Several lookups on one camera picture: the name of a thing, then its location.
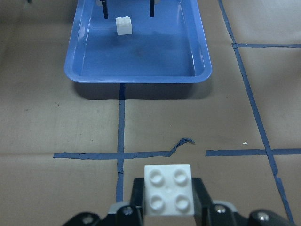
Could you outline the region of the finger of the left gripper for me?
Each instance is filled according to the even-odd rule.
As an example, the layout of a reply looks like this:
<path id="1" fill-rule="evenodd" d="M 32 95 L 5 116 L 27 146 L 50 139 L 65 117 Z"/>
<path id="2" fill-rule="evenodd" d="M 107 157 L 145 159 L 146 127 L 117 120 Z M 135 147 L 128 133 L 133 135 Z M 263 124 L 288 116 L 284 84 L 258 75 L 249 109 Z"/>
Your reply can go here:
<path id="1" fill-rule="evenodd" d="M 150 0 L 150 17 L 154 17 L 155 0 Z"/>
<path id="2" fill-rule="evenodd" d="M 108 6 L 107 6 L 107 1 L 102 0 L 102 7 L 103 7 L 103 15 L 105 19 L 108 19 Z"/>

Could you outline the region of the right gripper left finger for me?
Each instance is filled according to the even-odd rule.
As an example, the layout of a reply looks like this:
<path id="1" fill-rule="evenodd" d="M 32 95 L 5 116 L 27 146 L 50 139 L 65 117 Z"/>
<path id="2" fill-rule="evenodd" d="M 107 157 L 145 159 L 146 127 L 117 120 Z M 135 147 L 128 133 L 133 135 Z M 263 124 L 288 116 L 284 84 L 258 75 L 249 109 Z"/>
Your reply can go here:
<path id="1" fill-rule="evenodd" d="M 135 178 L 130 197 L 130 214 L 129 217 L 133 226 L 144 225 L 145 214 L 145 183 L 144 178 Z"/>

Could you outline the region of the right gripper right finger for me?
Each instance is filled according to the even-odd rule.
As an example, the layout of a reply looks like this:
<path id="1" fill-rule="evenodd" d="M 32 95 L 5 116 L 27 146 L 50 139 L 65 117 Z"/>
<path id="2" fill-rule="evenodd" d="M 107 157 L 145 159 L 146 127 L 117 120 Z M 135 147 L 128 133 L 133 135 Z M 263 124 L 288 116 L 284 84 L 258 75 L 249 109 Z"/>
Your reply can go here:
<path id="1" fill-rule="evenodd" d="M 213 204 L 212 199 L 200 178 L 192 178 L 194 202 L 194 220 L 197 226 L 206 226 L 208 208 Z"/>

